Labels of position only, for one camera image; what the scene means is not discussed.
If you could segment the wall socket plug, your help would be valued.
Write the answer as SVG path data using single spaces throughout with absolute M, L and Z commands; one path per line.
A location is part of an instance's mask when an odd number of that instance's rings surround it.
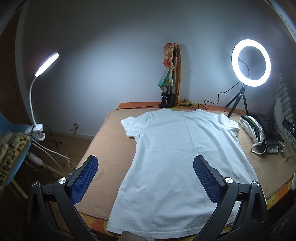
M 74 135 L 76 134 L 78 128 L 79 128 L 79 125 L 78 125 L 77 123 L 74 123 L 74 126 L 73 126 L 73 128 L 71 129 L 71 131 L 73 132 Z

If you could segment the white t-shirt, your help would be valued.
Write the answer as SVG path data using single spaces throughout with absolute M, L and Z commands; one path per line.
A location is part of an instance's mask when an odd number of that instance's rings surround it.
M 135 156 L 114 202 L 107 230 L 156 239 L 198 233 L 216 208 L 193 169 L 203 156 L 223 177 L 250 184 L 257 175 L 224 114 L 160 109 L 122 120 Z

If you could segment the leopard print cloth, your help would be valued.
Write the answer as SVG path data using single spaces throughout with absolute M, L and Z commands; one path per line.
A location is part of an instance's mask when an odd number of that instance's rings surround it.
M 17 163 L 29 146 L 30 139 L 29 134 L 13 133 L 8 143 L 2 145 L 4 155 L 1 157 L 1 195 L 13 178 Z

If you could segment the white clip desk lamp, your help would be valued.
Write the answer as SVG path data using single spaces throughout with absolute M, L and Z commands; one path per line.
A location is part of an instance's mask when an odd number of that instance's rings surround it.
M 30 128 L 27 128 L 25 133 L 30 134 L 30 137 L 34 141 L 44 141 L 46 138 L 46 134 L 44 133 L 44 125 L 40 122 L 38 114 L 36 110 L 38 110 L 37 104 L 38 100 L 42 100 L 41 94 L 42 90 L 41 87 L 37 86 L 36 84 L 42 78 L 48 69 L 52 68 L 52 65 L 55 65 L 55 62 L 60 57 L 60 53 L 55 51 L 51 53 L 47 58 L 45 58 L 34 71 L 33 80 L 30 83 L 29 90 L 28 90 L 28 99 L 29 99 L 29 110 L 32 119 L 32 124 Z

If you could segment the orange floral bed sheet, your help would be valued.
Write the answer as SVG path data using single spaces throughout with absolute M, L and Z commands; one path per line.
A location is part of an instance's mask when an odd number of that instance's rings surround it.
M 124 102 L 121 103 L 118 109 L 139 109 L 147 108 L 148 111 L 156 109 L 159 107 L 158 102 Z M 278 202 L 269 205 L 269 202 L 274 201 L 274 199 L 279 195 L 279 191 L 276 191 L 271 197 L 268 197 L 267 209 L 268 209 L 268 219 L 269 224 L 274 225 L 278 220 L 280 220 L 286 212 L 294 205 L 295 203 L 295 193 L 292 191 L 292 178 L 282 186 L 282 189 L 287 189 L 287 193 L 279 199 Z M 88 225 L 88 227 L 95 233 L 95 235 L 101 240 L 117 240 L 118 236 L 109 233 L 106 230 L 107 220 L 86 220 L 86 217 L 81 214 L 82 218 Z

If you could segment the blue chair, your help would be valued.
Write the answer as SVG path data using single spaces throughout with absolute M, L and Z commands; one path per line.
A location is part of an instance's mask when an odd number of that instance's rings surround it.
M 31 145 L 29 125 L 11 123 L 1 114 L 1 190 L 10 184 Z

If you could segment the stack of folded clothes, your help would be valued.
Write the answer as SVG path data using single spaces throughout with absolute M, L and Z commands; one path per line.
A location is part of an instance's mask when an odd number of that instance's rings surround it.
M 267 118 L 249 113 L 239 118 L 239 124 L 253 140 L 251 146 L 253 153 L 263 155 L 285 151 L 285 142 L 282 136 Z

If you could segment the black mini tripod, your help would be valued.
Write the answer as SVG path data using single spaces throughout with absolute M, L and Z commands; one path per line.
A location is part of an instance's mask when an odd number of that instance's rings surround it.
M 248 113 L 248 107 L 247 107 L 247 101 L 245 97 L 245 90 L 246 86 L 243 85 L 240 89 L 240 91 L 225 105 L 225 108 L 228 108 L 230 104 L 233 104 L 231 110 L 229 111 L 227 117 L 230 118 L 232 114 L 234 113 L 234 110 L 237 108 L 237 105 L 239 104 L 240 100 L 243 99 L 245 113 Z

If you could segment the patterned pillow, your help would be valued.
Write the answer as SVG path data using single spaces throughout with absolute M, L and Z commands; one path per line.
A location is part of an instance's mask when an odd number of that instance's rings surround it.
M 277 127 L 295 151 L 295 138 L 293 138 L 292 133 L 282 125 L 284 119 L 292 124 L 295 123 L 295 93 L 293 93 L 293 91 L 294 89 L 281 75 L 276 93 L 273 115 Z

